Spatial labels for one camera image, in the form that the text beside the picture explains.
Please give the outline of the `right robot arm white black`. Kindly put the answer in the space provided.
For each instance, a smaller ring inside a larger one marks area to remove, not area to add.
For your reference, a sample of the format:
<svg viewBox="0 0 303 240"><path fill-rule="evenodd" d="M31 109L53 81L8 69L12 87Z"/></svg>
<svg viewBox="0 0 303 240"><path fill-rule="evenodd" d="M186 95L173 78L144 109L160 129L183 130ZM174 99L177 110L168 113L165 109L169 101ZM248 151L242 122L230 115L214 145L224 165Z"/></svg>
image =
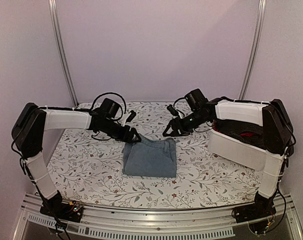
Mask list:
<svg viewBox="0 0 303 240"><path fill-rule="evenodd" d="M162 135L188 136L195 128L210 122L209 151L261 171L257 193L263 198L271 198L283 176L285 158L292 154L295 144L294 129L282 101L239 101L219 97L187 102L192 112L183 118L173 105L167 107L175 117Z"/></svg>

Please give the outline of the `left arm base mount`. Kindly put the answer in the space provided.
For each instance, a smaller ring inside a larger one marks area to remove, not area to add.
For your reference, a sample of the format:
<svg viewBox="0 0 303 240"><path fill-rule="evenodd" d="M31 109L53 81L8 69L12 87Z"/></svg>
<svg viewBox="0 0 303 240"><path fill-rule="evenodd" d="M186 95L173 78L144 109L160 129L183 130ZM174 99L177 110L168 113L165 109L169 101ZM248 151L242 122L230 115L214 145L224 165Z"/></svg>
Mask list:
<svg viewBox="0 0 303 240"><path fill-rule="evenodd" d="M63 202L62 197L56 194L51 199L42 198L40 213L59 220L80 223L84 212L84 206L75 200Z"/></svg>

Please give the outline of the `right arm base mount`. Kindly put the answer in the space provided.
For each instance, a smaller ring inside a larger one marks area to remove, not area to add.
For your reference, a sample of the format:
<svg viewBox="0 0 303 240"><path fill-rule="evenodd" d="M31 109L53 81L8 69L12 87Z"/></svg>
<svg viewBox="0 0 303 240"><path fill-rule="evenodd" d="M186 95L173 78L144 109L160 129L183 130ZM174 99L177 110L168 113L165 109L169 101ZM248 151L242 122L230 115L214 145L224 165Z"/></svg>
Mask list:
<svg viewBox="0 0 303 240"><path fill-rule="evenodd" d="M237 223L263 218L261 221L250 223L248 228L255 235L266 234L272 223L275 222L276 208L274 198L276 194L275 192L270 198L265 198L257 192L254 197L254 203L233 208L231 216Z"/></svg>

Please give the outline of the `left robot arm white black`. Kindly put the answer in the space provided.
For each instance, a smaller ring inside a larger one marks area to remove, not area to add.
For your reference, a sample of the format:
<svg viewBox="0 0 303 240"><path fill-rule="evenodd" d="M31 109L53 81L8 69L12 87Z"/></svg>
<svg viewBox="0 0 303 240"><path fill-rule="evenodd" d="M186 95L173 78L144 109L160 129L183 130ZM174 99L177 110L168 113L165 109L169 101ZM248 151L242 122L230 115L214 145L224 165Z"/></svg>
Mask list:
<svg viewBox="0 0 303 240"><path fill-rule="evenodd" d="M95 134L105 133L111 139L128 144L139 143L142 139L137 130L125 123L119 124L115 118L119 107L115 102L97 108L47 107L29 102L16 120L11 130L11 148L20 156L19 164L24 174L48 200L45 206L55 217L62 217L66 206L54 198L59 192L44 161L44 132L82 129Z"/></svg>

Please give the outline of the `light blue denim skirt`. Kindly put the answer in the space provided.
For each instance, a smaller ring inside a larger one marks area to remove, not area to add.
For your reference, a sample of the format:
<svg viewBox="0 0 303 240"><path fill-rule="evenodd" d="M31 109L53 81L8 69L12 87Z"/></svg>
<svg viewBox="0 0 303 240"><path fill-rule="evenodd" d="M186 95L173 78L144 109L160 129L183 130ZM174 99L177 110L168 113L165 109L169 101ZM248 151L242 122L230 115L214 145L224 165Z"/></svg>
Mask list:
<svg viewBox="0 0 303 240"><path fill-rule="evenodd" d="M173 138L126 143L122 173L128 176L175 178L177 176L176 142Z"/></svg>

